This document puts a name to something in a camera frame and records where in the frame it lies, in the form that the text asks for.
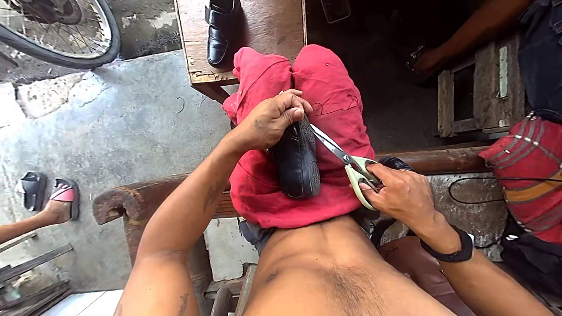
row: black slipper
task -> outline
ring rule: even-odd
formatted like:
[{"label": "black slipper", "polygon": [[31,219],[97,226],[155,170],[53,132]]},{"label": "black slipper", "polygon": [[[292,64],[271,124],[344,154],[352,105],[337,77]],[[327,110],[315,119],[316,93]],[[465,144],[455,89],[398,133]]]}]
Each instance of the black slipper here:
[{"label": "black slipper", "polygon": [[28,211],[40,211],[45,196],[46,178],[41,173],[29,171],[21,178],[24,189],[24,207]]},{"label": "black slipper", "polygon": [[[69,188],[60,188],[61,184]],[[70,202],[70,220],[77,220],[80,214],[78,185],[72,180],[55,178],[55,189],[57,191],[51,195],[49,200]]]}]

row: scissor blade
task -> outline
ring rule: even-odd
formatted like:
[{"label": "scissor blade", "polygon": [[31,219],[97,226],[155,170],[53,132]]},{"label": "scissor blade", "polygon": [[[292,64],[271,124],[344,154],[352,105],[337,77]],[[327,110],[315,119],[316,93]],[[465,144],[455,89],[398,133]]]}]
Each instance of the scissor blade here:
[{"label": "scissor blade", "polygon": [[324,132],[322,132],[318,127],[310,124],[312,127],[312,132],[318,138],[318,140],[328,148],[336,157],[338,157],[344,164],[349,164],[350,156],[343,151],[335,141],[333,141],[330,137],[328,137]]},{"label": "scissor blade", "polygon": [[310,127],[312,127],[312,130],[314,131],[315,134],[317,134],[318,136],[321,136],[322,138],[324,138],[325,140],[327,140],[330,144],[332,144],[335,148],[343,151],[343,149],[335,142],[333,141],[330,136],[324,134],[324,132],[322,132],[318,127],[314,126],[314,124],[310,124]]}]

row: red cloth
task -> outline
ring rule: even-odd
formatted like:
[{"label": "red cloth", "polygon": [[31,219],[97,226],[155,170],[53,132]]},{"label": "red cloth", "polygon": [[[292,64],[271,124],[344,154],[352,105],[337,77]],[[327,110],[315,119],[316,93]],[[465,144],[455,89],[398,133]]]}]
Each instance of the red cloth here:
[{"label": "red cloth", "polygon": [[[336,54],[318,45],[304,47],[294,66],[282,56],[262,55],[244,47],[234,56],[234,75],[240,80],[237,93],[223,103],[223,110],[237,124],[261,101],[291,87],[303,91],[314,113],[309,116],[348,154],[374,157],[365,133],[359,90]],[[343,164],[317,141],[320,193],[307,200],[294,200],[281,193],[277,167],[265,151],[247,152],[230,176],[230,197],[236,211],[263,228],[302,227],[347,214],[361,203],[349,187]]]},{"label": "red cloth", "polygon": [[[482,151],[497,177],[562,179],[562,125],[528,116]],[[537,238],[562,244],[562,183],[500,180],[517,222]]]}]

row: scissor handle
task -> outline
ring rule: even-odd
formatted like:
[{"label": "scissor handle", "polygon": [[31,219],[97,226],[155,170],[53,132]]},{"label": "scissor handle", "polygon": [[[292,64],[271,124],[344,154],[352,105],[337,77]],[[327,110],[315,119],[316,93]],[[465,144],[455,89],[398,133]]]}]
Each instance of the scissor handle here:
[{"label": "scissor handle", "polygon": [[374,174],[372,174],[367,170],[368,165],[377,164],[378,162],[364,157],[356,157],[356,156],[351,156],[351,157],[355,160],[355,162],[357,162],[358,167],[360,169],[358,171],[360,174],[363,175],[364,178],[366,178],[370,183],[374,184],[375,186],[382,184],[382,181],[380,181],[379,178],[377,178]]},{"label": "scissor handle", "polygon": [[361,188],[359,187],[359,183],[363,182],[363,183],[366,183],[371,188],[375,189],[376,188],[376,186],[375,186],[376,182],[373,183],[370,179],[368,179],[368,177],[364,176],[363,173],[359,173],[359,172],[355,171],[355,169],[351,165],[346,165],[345,170],[346,170],[347,176],[350,179],[351,186],[353,187],[353,191],[355,191],[355,195],[357,196],[359,201],[361,201],[361,204],[363,204],[364,207],[368,208],[371,211],[376,211],[377,209],[375,209],[371,205],[371,203],[369,203],[369,201],[367,201],[367,199],[365,199],[365,196],[363,195],[363,191],[361,191]]}]

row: man's left hand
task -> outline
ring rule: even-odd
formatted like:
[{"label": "man's left hand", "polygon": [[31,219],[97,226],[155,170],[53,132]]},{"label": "man's left hand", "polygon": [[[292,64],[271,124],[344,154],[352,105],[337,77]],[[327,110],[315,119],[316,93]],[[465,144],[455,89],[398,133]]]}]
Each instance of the man's left hand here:
[{"label": "man's left hand", "polygon": [[275,145],[285,128],[312,114],[312,106],[301,98],[302,91],[289,89],[260,102],[229,135],[241,152],[264,150]]}]

